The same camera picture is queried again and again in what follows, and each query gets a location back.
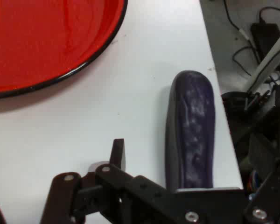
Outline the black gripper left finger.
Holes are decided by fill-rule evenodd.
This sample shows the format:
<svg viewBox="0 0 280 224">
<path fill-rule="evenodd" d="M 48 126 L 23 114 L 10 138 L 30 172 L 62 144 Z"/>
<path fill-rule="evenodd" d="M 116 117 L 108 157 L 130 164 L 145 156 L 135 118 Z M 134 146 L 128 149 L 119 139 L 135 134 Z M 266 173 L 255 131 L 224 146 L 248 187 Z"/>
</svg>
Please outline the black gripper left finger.
<svg viewBox="0 0 280 224">
<path fill-rule="evenodd" d="M 81 176 L 62 173 L 52 180 L 43 224 L 83 224 L 100 213 L 112 224 L 198 224 L 201 213 L 143 176 L 124 171 L 123 139 L 113 141 L 110 160 Z"/>
</svg>

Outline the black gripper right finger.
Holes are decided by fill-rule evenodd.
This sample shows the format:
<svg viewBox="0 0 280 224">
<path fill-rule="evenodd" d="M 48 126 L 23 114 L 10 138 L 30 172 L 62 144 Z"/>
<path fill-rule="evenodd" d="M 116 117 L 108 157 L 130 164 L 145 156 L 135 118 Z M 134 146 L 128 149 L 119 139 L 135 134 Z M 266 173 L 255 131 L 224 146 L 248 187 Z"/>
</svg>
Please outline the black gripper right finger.
<svg viewBox="0 0 280 224">
<path fill-rule="evenodd" d="M 280 159 L 244 211 L 248 224 L 280 224 Z"/>
</svg>

